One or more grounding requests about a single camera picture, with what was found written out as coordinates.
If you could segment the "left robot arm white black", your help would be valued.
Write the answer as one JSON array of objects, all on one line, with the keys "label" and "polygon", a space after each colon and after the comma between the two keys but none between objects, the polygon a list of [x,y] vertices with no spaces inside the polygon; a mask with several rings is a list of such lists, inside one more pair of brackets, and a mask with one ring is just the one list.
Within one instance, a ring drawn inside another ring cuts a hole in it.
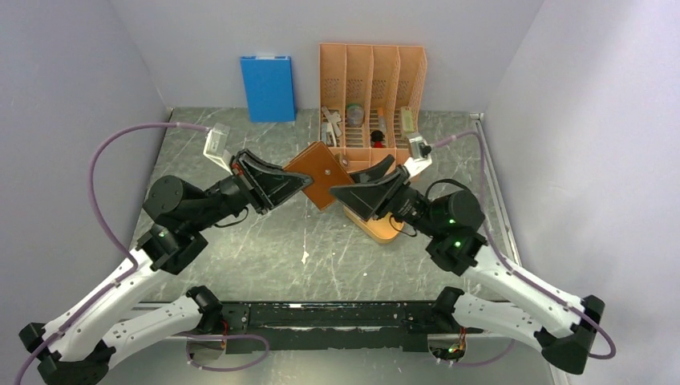
[{"label": "left robot arm white black", "polygon": [[175,176],[150,189],[144,211],[152,227],[125,251],[110,276],[60,317],[32,322],[19,337],[47,384],[96,384],[129,355],[168,336],[204,336],[224,323],[222,305],[205,286],[191,288],[168,306],[124,320],[146,293],[175,277],[206,248],[203,231],[250,209],[265,214],[310,186],[312,178],[265,162],[243,149],[203,151],[228,175],[208,189]]}]

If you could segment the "brown leather card holder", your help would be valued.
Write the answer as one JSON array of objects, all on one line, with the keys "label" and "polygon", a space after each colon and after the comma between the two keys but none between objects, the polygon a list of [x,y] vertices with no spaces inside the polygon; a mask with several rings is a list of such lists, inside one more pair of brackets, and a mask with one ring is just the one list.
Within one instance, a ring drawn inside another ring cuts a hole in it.
[{"label": "brown leather card holder", "polygon": [[283,169],[311,177],[312,183],[302,192],[320,211],[335,202],[330,188],[354,183],[335,155],[320,141],[311,143]]}]

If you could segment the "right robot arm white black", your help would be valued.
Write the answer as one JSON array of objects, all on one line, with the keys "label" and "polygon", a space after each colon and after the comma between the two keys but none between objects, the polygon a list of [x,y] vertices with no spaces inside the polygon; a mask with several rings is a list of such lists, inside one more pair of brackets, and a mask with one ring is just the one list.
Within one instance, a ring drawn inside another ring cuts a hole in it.
[{"label": "right robot arm white black", "polygon": [[554,367],[573,375],[585,371],[598,335],[605,303],[590,294],[580,298],[530,273],[492,247],[479,231],[485,216],[476,195],[456,180],[457,189],[430,199],[411,187],[418,162],[408,160],[371,182],[339,185],[330,194],[362,219],[391,218],[429,237],[431,260],[443,271],[494,290],[502,302],[490,302],[462,290],[442,290],[433,323],[443,332],[456,327],[502,334],[539,351]]}]

